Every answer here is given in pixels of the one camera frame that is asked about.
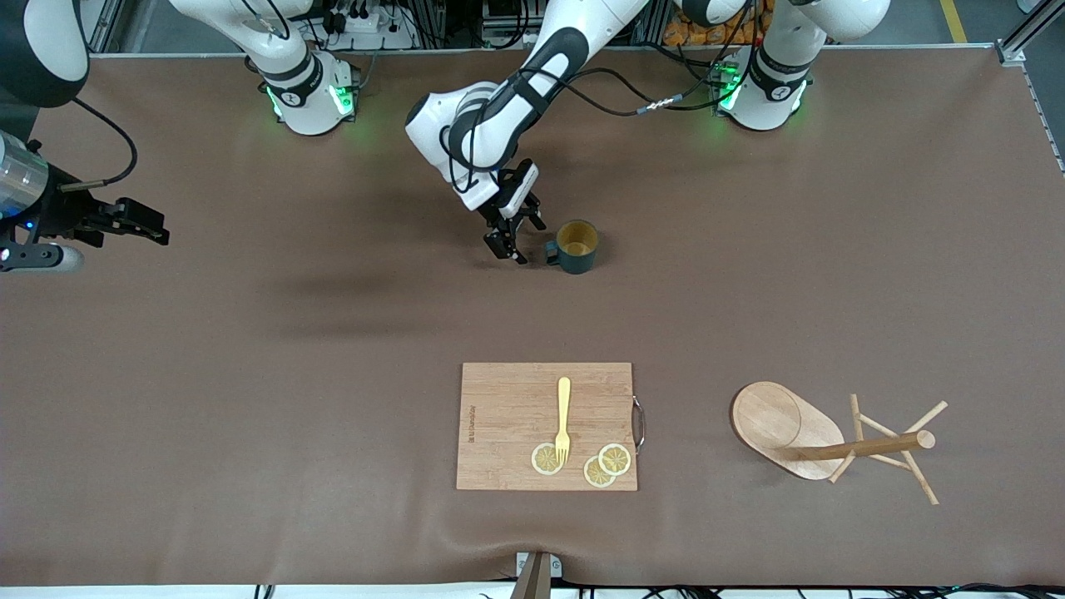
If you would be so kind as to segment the dark green ribbed cup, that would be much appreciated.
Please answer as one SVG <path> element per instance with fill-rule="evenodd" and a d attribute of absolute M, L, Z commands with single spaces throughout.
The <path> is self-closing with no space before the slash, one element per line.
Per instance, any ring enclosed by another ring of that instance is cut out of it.
<path fill-rule="evenodd" d="M 600 232 L 590 221 L 567 221 L 545 244 L 545 262 L 571 275 L 581 275 L 594 266 Z"/>

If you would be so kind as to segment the wooden cup rack tree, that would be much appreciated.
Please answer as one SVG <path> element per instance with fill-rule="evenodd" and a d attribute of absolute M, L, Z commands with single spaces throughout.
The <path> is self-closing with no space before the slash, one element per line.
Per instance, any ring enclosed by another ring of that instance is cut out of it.
<path fill-rule="evenodd" d="M 940 504 L 915 454 L 936 444 L 928 430 L 948 403 L 940 401 L 928 412 L 897 432 L 863 412 L 859 398 L 850 395 L 854 437 L 828 414 L 783 384 L 761 381 L 748 384 L 731 401 L 731 427 L 738 439 L 761 458 L 794 477 L 834 484 L 855 460 L 867 458 L 898 468 L 915 477 L 929 504 Z"/>

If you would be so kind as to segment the brown table cover sheet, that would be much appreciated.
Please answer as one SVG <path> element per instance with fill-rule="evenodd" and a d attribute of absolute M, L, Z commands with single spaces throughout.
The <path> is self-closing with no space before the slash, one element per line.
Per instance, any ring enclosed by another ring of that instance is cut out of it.
<path fill-rule="evenodd" d="M 596 268 L 495 259 L 404 134 L 518 52 L 381 56 L 359 118 L 273 122 L 239 58 L 99 58 L 171 243 L 0 275 L 0 585 L 495 579 L 618 587 L 1065 587 L 1065 176 L 992 49 L 832 48 L 782 129 L 605 115 L 522 136 Z M 634 365 L 634 493 L 455 486 L 472 361 Z M 783 384 L 854 437 L 940 401 L 915 477 L 794 477 L 731 402 Z"/>

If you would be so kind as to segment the bamboo cutting board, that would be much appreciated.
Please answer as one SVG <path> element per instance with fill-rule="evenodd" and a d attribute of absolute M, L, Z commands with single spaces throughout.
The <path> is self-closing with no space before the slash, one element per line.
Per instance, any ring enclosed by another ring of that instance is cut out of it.
<path fill-rule="evenodd" d="M 562 470 L 540 475 L 530 455 L 554 443 L 557 381 L 572 382 L 571 450 Z M 465 492 L 635 492 L 639 488 L 632 425 L 629 363 L 466 363 L 461 381 L 456 487 Z M 620 443 L 628 473 L 606 488 L 583 477 L 583 463 Z"/>

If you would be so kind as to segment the yellow plastic fork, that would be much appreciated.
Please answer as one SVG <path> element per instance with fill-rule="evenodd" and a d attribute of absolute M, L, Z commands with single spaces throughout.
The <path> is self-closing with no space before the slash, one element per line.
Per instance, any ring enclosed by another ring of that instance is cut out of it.
<path fill-rule="evenodd" d="M 569 459 L 571 439 L 569 435 L 569 409 L 572 395 L 572 382 L 562 376 L 557 381 L 557 433 L 554 440 L 554 451 L 559 467 Z"/>

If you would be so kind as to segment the white power strip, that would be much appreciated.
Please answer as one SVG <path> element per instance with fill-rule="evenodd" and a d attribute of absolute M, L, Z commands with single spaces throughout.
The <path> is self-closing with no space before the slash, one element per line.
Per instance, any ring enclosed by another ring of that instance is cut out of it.
<path fill-rule="evenodd" d="M 324 13 L 322 27 L 327 34 L 380 33 L 386 29 L 386 15 L 379 5 L 351 4 L 350 7 L 332 7 Z"/>

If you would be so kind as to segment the pile of orange items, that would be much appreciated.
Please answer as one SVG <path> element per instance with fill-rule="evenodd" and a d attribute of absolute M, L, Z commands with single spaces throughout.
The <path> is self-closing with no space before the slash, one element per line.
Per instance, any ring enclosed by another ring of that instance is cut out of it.
<path fill-rule="evenodd" d="M 665 26 L 661 44 L 667 47 L 722 45 L 730 37 L 734 22 L 703 27 L 675 15 Z"/>

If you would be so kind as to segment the aluminium frame post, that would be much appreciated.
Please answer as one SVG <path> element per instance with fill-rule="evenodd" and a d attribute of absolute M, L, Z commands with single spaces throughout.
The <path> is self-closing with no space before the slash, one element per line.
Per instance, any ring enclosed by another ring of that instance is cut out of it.
<path fill-rule="evenodd" d="M 1022 11 L 1022 21 L 1013 27 L 1005 38 L 995 42 L 999 63 L 1004 66 L 1019 66 L 1026 61 L 1025 49 L 1039 34 L 1065 16 L 1065 0 L 1015 0 Z"/>

